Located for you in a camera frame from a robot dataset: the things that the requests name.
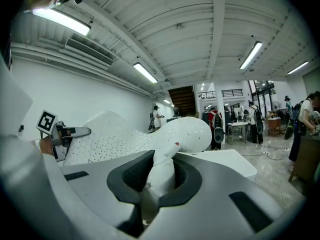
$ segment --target white shirt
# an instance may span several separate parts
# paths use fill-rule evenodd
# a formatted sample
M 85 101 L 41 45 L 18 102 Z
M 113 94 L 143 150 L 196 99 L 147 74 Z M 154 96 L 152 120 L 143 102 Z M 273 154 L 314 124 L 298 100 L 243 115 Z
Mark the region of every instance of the white shirt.
M 157 127 L 160 127 L 161 126 L 161 118 L 157 118 L 157 115 L 159 115 L 158 111 L 157 110 L 154 110 L 153 111 L 153 117 L 154 117 L 154 121 L 153 121 L 153 124 L 154 124 L 154 127 L 157 128 Z
M 302 123 L 304 122 L 304 113 L 306 110 L 309 111 L 309 116 L 314 112 L 314 107 L 312 106 L 310 99 L 306 99 L 301 105 L 298 119 Z
M 255 120 L 255 111 L 258 107 L 256 105 L 252 105 L 252 107 L 250 107 L 250 113 L 248 115 L 248 117 L 250 118 L 250 124 L 251 125 L 256 125 L 257 122 Z

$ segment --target white perforated sculpture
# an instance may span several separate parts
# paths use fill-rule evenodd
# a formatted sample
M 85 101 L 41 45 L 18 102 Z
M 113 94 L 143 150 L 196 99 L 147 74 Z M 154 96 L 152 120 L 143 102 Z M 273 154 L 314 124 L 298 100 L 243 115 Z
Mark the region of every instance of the white perforated sculpture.
M 201 152 L 212 138 L 209 126 L 194 117 L 172 120 L 154 133 L 142 133 L 132 129 L 118 114 L 105 111 L 82 127 L 90 128 L 91 134 L 72 141 L 64 165 L 94 163 L 155 150 L 153 167 L 141 192 L 142 218 L 147 223 L 157 215 L 159 198 L 174 190 L 172 157 L 178 151 Z
M 181 152 L 197 153 L 208 147 L 212 136 L 209 126 L 194 117 L 178 118 L 154 133 L 143 133 L 133 129 L 124 118 L 111 111 L 97 114 L 82 127 L 90 128 L 91 134 L 72 140 L 64 166 L 158 150 L 169 141 L 178 142 Z

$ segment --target black pants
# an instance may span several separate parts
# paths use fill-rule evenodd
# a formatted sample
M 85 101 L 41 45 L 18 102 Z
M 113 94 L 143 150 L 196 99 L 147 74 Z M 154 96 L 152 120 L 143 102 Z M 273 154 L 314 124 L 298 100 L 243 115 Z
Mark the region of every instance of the black pants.
M 294 138 L 293 138 L 293 143 L 292 143 L 292 147 L 289 155 L 289 159 L 293 162 L 295 162 L 298 157 L 300 143 L 301 143 L 301 136 L 306 135 L 306 132 L 307 132 L 307 127 L 304 123 L 299 121 L 294 124 Z
M 257 143 L 257 136 L 258 136 L 259 143 L 264 141 L 264 138 L 262 137 L 262 134 L 259 134 L 258 131 L 257 131 L 257 125 L 256 124 L 251 124 L 250 129 L 251 129 L 252 143 Z
M 211 134 L 212 134 L 212 139 L 211 139 L 211 149 L 214 150 L 214 149 L 218 149 L 220 150 L 221 149 L 221 143 L 217 143 L 215 141 L 215 129 L 211 129 Z

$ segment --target white ceiling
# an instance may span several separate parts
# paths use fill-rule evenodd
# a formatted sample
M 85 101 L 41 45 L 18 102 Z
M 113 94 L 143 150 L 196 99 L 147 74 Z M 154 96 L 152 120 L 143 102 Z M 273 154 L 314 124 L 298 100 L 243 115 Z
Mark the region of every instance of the white ceiling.
M 301 72 L 320 65 L 312 35 L 289 0 L 84 0 L 79 5 L 70 1 L 59 10 L 91 25 L 87 37 L 21 13 L 12 26 L 12 42 L 59 53 L 72 37 L 114 60 L 107 69 L 109 77 L 125 83 L 113 84 L 143 95 L 155 92 L 166 96 L 161 90 L 211 83 L 213 78 L 283 81 L 304 61 L 310 63 Z M 48 45 L 48 40 L 55 42 Z M 262 48 L 251 64 L 240 70 L 256 41 L 262 42 Z M 12 52 L 37 61 L 46 50 L 39 56 L 21 49 L 13 48 Z M 150 83 L 136 71 L 133 64 L 137 61 L 159 83 Z M 53 62 L 49 59 L 43 63 Z M 62 62 L 54 63 L 76 70 Z

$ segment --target speaker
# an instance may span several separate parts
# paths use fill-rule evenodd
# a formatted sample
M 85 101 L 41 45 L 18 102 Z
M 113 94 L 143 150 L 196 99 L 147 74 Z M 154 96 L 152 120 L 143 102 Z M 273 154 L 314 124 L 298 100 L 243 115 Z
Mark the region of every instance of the speaker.
M 258 134 L 262 134 L 264 132 L 264 123 L 262 121 L 256 122 L 256 131 Z
M 214 140 L 216 143 L 220 144 L 224 140 L 224 129 L 223 128 L 215 128 L 214 129 Z

